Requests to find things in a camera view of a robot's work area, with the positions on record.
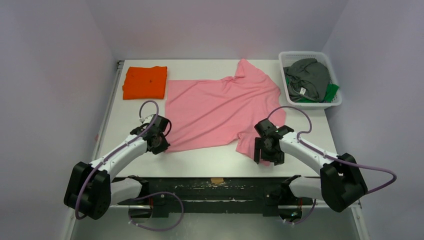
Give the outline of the pink t shirt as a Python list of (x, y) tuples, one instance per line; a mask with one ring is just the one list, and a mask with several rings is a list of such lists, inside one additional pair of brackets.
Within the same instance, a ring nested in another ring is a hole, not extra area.
[(172, 127), (167, 152), (218, 147), (237, 142), (236, 151), (254, 157), (254, 126), (280, 106), (280, 88), (246, 59), (233, 76), (170, 80), (165, 117)]

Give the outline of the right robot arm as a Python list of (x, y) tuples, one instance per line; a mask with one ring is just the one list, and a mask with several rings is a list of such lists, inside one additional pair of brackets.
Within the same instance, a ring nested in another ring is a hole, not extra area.
[(258, 122), (253, 160), (282, 165), (290, 155), (316, 172), (318, 178), (294, 175), (282, 184), (280, 196), (288, 204), (299, 198), (324, 201), (333, 211), (342, 212), (368, 193), (367, 184), (349, 154), (334, 155), (302, 140), (289, 126), (276, 127), (269, 119)]

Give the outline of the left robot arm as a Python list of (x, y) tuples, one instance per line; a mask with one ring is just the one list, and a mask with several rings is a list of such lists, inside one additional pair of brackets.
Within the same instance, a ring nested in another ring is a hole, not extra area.
[(98, 220), (111, 205), (131, 199), (146, 203), (149, 191), (140, 177), (129, 176), (115, 181), (129, 163), (145, 153), (160, 154), (170, 146), (166, 137), (172, 122), (160, 115), (150, 115), (130, 131), (117, 147), (89, 163), (80, 161), (70, 175), (63, 203), (74, 209), (77, 219)]

